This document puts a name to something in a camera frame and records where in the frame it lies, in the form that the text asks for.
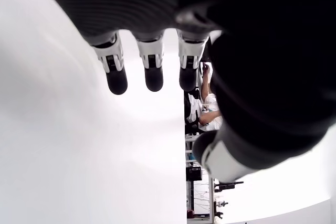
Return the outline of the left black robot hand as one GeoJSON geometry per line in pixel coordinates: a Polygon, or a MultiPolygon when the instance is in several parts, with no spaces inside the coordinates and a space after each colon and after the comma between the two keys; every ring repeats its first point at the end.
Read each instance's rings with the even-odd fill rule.
{"type": "Polygon", "coordinates": [[[335,124],[335,0],[55,0],[95,50],[112,93],[127,87],[119,30],[133,33],[147,88],[163,85],[163,32],[179,38],[180,86],[194,89],[209,35],[224,123],[193,153],[230,183],[316,146],[335,124]]]}

